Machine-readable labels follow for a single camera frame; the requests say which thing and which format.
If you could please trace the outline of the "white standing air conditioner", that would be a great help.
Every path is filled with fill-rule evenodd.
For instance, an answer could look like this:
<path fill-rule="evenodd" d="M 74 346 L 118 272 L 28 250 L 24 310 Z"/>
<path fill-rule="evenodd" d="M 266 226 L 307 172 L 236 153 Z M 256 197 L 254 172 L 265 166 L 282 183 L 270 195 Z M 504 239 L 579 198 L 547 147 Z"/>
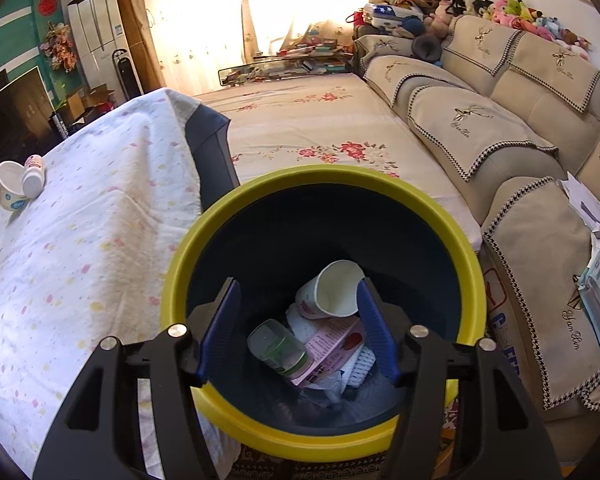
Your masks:
<path fill-rule="evenodd" d="M 112 52 L 116 49 L 127 50 L 136 76 L 137 71 L 117 0 L 72 0 L 68 3 L 67 10 L 73 41 L 88 88 L 96 90 L 105 86 L 112 91 L 116 104 L 126 102 L 111 59 Z"/>

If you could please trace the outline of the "low shelf with books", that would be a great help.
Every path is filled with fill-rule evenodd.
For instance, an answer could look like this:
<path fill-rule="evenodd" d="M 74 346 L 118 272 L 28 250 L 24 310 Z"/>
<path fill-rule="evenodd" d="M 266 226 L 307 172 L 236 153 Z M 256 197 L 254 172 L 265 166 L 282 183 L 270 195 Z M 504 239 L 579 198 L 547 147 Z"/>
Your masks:
<path fill-rule="evenodd" d="M 218 79 L 222 87 L 237 87 L 250 82 L 347 73 L 353 51 L 350 27 L 318 22 L 309 24 L 301 36 L 286 38 L 275 54 L 256 54 L 251 63 L 218 70 Z"/>

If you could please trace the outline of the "large flat television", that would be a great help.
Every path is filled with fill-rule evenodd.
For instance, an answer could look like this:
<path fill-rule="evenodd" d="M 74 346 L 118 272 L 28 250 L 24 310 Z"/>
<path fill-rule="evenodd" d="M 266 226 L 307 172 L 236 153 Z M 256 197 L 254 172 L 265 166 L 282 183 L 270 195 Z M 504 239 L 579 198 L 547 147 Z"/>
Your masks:
<path fill-rule="evenodd" d="M 30 155 L 45 155 L 64 140 L 54 126 L 54 114 L 37 67 L 1 88 L 0 162 L 23 164 Z"/>

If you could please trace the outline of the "pink strawberry milk carton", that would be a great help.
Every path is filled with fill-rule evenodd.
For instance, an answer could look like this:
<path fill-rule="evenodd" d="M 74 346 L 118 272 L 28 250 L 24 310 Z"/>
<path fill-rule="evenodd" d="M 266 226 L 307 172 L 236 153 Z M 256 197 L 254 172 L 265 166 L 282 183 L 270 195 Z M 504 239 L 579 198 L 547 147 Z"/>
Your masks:
<path fill-rule="evenodd" d="M 362 347 L 365 330 L 357 316 L 329 318 L 306 343 L 311 358 L 308 368 L 291 383 L 299 388 L 317 384 L 346 364 Z"/>

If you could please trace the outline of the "beige sofa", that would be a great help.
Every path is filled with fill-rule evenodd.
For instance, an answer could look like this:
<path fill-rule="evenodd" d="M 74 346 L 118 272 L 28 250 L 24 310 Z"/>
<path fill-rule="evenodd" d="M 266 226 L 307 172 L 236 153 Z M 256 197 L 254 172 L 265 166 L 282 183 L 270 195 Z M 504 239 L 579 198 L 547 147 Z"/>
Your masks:
<path fill-rule="evenodd" d="M 470 15 L 443 40 L 354 48 L 478 222 L 489 323 L 535 402 L 600 411 L 600 346 L 577 290 L 600 232 L 600 70 Z"/>

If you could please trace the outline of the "stuffed toy pile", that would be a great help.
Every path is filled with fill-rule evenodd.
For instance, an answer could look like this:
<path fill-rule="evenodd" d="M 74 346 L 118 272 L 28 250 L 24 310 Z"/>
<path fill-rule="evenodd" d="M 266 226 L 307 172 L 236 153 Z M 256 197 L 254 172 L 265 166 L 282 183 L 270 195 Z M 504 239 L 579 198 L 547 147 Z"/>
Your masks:
<path fill-rule="evenodd" d="M 588 60 L 591 43 L 564 26 L 558 18 L 527 6 L 524 0 L 396 0 L 395 3 L 367 3 L 352 13 L 353 37 L 389 35 L 413 40 L 425 34 L 443 40 L 454 18 L 464 15 L 482 18 L 505 27 L 522 30 L 554 42 L 568 52 Z"/>

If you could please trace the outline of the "artificial flower decoration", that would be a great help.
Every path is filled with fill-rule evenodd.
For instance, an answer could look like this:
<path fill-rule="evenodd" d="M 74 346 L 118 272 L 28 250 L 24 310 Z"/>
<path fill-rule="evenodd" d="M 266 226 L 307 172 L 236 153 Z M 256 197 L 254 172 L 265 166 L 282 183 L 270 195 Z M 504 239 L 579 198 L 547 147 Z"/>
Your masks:
<path fill-rule="evenodd" d="M 76 49 L 71 39 L 71 28 L 67 24 L 48 22 L 40 51 L 47 58 L 52 70 L 71 73 L 78 65 Z"/>

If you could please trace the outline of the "white supplement bottle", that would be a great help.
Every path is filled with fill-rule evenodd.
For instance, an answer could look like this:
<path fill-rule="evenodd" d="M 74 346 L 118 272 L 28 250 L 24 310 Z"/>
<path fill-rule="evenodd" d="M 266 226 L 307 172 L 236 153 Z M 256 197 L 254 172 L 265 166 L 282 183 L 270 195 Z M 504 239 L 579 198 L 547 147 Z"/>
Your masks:
<path fill-rule="evenodd" d="M 22 190 L 29 200 L 34 200 L 43 191 L 45 186 L 45 166 L 40 155 L 28 157 L 23 165 Z"/>

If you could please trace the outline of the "yellow rimmed trash bin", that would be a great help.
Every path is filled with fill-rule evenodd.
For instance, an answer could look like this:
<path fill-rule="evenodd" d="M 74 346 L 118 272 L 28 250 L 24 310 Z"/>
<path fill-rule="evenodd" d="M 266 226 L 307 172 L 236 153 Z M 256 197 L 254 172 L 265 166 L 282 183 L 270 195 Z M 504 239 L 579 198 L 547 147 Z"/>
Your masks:
<path fill-rule="evenodd" d="M 436 335 L 472 344 L 486 324 L 479 244 L 435 200 L 353 166 L 278 170 L 239 185 L 184 236 L 161 322 L 238 293 L 204 352 L 193 399 L 240 443 L 302 462 L 385 451 L 405 392 L 380 370 L 353 383 L 370 342 L 356 300 L 369 278 L 388 304 Z"/>

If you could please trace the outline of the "floral bed sheet platform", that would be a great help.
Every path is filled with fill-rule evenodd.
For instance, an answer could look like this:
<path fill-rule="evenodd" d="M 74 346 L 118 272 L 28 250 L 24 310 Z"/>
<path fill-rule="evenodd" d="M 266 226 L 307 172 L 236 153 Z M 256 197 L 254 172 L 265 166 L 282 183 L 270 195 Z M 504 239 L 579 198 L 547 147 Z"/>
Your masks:
<path fill-rule="evenodd" d="M 304 165 L 376 170 L 419 188 L 478 249 L 480 226 L 424 144 L 358 76 L 311 76 L 226 88 L 199 98 L 230 118 L 238 179 Z"/>

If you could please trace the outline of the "black tower fan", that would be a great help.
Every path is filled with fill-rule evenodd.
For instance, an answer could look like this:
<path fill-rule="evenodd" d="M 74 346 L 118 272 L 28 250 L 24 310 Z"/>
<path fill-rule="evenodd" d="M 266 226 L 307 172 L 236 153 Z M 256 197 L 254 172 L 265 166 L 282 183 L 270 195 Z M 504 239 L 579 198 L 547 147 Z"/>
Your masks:
<path fill-rule="evenodd" d="M 125 49 L 116 49 L 112 52 L 111 59 L 125 99 L 129 101 L 141 96 L 143 91 L 140 88 L 129 52 Z"/>

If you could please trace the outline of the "white dotted tablecloth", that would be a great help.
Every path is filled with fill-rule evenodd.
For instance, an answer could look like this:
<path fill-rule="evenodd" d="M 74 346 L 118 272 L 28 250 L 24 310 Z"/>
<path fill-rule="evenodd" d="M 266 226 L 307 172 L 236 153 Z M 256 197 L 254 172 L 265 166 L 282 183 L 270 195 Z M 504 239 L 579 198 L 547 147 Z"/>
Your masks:
<path fill-rule="evenodd" d="M 150 92 L 48 152 L 40 196 L 0 209 L 0 443 L 26 474 L 99 341 L 159 333 L 202 180 L 232 168 L 229 124 L 189 96 Z"/>

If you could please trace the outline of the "white yogurt cup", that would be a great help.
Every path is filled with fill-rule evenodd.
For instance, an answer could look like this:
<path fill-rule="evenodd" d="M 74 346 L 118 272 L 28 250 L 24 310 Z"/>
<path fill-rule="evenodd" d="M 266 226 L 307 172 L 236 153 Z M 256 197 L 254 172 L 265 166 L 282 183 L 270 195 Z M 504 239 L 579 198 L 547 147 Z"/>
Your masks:
<path fill-rule="evenodd" d="M 8 211 L 18 211 L 28 201 L 24 195 L 24 167 L 19 162 L 5 160 L 0 163 L 0 206 Z"/>

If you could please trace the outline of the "cream curtains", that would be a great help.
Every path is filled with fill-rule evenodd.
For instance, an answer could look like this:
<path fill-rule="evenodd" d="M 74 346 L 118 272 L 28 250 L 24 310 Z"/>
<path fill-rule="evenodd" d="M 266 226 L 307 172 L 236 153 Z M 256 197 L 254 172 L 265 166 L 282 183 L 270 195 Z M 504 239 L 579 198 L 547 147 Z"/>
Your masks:
<path fill-rule="evenodd" d="M 219 89 L 219 70 L 300 42 L 352 42 L 351 16 L 394 0 L 130 0 L 151 81 L 196 96 Z"/>

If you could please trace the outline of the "white strawberry paper cup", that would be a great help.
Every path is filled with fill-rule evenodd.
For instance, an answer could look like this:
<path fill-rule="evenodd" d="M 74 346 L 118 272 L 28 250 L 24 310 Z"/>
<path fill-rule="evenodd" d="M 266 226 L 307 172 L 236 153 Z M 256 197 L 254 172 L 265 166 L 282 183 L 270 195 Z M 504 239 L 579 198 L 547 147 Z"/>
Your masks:
<path fill-rule="evenodd" d="M 365 278 L 362 269 L 353 261 L 329 263 L 296 293 L 296 306 L 308 320 L 348 318 L 358 312 L 356 291 Z"/>

